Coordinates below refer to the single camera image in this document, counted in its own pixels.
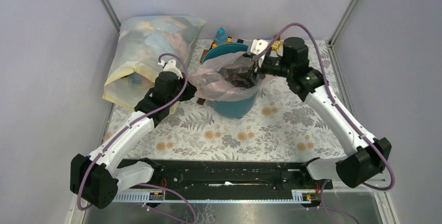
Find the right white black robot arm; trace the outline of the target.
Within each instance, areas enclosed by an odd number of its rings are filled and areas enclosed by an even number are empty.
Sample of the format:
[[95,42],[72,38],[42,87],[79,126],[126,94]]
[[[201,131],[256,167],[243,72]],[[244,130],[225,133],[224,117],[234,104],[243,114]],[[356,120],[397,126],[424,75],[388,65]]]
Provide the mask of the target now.
[[342,146],[341,158],[315,158],[300,172],[300,184],[311,189],[320,180],[339,180],[350,188],[368,186],[367,180],[391,170],[387,164],[392,145],[387,138],[378,139],[366,130],[328,85],[323,72],[310,66],[305,41],[290,37],[283,41],[281,54],[272,55],[272,42],[253,40],[246,55],[254,61],[253,81],[266,75],[286,79],[290,90],[309,105],[331,129]]

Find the pink trash bag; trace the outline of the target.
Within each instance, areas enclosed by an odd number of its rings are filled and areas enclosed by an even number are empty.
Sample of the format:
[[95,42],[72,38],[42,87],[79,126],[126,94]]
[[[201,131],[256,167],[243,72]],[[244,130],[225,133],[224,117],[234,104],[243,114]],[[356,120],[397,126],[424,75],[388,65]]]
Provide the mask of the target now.
[[254,62],[244,54],[245,51],[239,51],[204,61],[189,75],[189,82],[197,89],[195,96],[208,101],[236,102],[250,98],[275,78],[253,78]]

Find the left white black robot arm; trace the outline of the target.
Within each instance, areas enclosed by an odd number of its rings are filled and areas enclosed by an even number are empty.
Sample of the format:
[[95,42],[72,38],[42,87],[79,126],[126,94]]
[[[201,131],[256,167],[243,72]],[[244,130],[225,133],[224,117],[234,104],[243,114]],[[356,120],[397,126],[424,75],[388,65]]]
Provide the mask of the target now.
[[147,161],[127,167],[119,164],[132,147],[169,115],[176,102],[192,99],[197,89],[187,77],[162,71],[154,86],[138,102],[126,123],[109,140],[84,156],[77,154],[70,163],[70,190],[77,195],[77,208],[83,200],[99,209],[107,207],[115,196],[140,183],[149,188],[160,185],[161,173]]

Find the teal plastic trash bin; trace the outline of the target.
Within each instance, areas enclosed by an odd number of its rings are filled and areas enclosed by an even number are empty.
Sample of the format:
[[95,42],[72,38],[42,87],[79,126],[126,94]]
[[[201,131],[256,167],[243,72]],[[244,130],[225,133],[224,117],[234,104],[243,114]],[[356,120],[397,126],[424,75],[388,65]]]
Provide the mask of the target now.
[[[206,60],[219,57],[224,54],[236,53],[239,51],[247,51],[248,46],[243,43],[227,43],[217,46],[207,51],[201,57],[201,63]],[[242,118],[253,107],[257,97],[257,92],[247,99],[236,102],[212,101],[212,108],[220,115],[227,118]]]

